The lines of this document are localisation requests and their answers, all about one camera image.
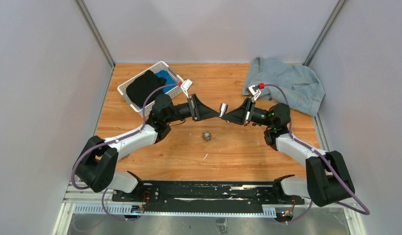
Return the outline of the steel threaded pipe fitting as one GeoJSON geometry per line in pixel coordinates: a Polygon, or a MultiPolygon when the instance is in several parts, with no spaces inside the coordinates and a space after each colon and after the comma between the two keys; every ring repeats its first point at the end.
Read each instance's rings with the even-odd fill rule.
{"type": "Polygon", "coordinates": [[[210,132],[206,131],[206,132],[203,132],[202,138],[203,138],[205,141],[210,141],[210,140],[212,139],[212,135],[211,135],[210,132]]]}

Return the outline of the black cloth in basket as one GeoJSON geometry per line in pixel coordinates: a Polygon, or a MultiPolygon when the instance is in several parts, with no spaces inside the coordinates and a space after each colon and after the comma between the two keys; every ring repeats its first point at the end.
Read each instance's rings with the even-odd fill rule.
{"type": "Polygon", "coordinates": [[[126,94],[132,103],[142,108],[146,98],[161,86],[161,79],[151,70],[147,70],[127,86],[126,94]]]}

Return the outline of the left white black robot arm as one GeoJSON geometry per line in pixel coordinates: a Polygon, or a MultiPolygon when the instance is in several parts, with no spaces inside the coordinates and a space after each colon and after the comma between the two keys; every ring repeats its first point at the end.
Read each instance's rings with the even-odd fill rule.
{"type": "Polygon", "coordinates": [[[161,94],[154,100],[148,119],[138,128],[116,137],[89,138],[72,169],[72,176],[85,183],[94,192],[106,189],[123,191],[132,202],[143,197],[142,180],[132,172],[116,169],[119,160],[132,152],[162,141],[171,131],[170,123],[192,118],[201,121],[219,116],[219,112],[204,105],[195,94],[186,103],[174,105],[170,96],[161,94]]]}

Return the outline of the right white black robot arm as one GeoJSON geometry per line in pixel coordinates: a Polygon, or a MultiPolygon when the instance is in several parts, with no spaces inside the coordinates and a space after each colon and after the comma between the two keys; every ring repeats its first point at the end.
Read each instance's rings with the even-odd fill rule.
{"type": "Polygon", "coordinates": [[[255,107],[252,98],[246,98],[241,106],[228,112],[225,103],[220,105],[219,116],[226,122],[265,126],[265,143],[282,152],[306,169],[305,177],[286,175],[274,181],[273,198],[285,204],[292,196],[311,199],[319,207],[351,198],[355,188],[343,156],[338,151],[325,151],[303,142],[290,133],[290,107],[283,103],[269,110],[255,107]]]}

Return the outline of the white plastic basket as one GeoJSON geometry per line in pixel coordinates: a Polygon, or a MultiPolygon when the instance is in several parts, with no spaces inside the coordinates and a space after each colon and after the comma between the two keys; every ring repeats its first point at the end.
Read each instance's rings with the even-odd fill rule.
{"type": "Polygon", "coordinates": [[[143,117],[150,113],[157,96],[167,94],[174,98],[180,94],[183,81],[167,63],[160,61],[120,84],[118,92],[143,117]]]}

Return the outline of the chrome water faucet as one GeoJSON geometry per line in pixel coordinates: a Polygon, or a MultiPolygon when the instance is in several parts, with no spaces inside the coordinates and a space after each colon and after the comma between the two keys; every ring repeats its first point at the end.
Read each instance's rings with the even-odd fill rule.
{"type": "Polygon", "coordinates": [[[226,103],[221,103],[219,107],[219,117],[221,118],[223,115],[227,113],[228,110],[228,104],[226,103]]]}

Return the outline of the grey-blue denim garment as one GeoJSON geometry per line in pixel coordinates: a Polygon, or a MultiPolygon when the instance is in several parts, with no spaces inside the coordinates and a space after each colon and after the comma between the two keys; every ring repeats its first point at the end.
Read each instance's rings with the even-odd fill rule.
{"type": "Polygon", "coordinates": [[[278,59],[255,58],[248,70],[242,95],[248,95],[247,88],[259,83],[277,85],[283,90],[291,109],[311,117],[317,115],[325,96],[322,82],[312,69],[278,59]]]}

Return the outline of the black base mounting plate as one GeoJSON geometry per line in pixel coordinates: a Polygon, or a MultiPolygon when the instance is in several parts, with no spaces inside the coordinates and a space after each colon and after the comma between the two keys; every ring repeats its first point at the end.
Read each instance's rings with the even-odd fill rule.
{"type": "Polygon", "coordinates": [[[283,196],[272,181],[156,181],[139,183],[131,193],[116,190],[114,202],[142,205],[145,212],[177,214],[268,214],[265,206],[304,205],[299,196],[283,196]]]}

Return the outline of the blue cloth in basket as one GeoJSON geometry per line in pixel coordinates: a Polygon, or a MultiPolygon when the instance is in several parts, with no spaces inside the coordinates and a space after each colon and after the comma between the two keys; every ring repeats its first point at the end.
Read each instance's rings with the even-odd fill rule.
{"type": "MultiPolygon", "coordinates": [[[[170,74],[168,73],[168,71],[166,70],[161,70],[157,73],[155,73],[160,79],[161,82],[163,83],[163,85],[171,85],[171,84],[175,84],[175,80],[170,76],[170,74]]],[[[163,93],[167,93],[170,90],[172,90],[175,86],[169,86],[169,87],[165,87],[162,89],[163,93]]]]}

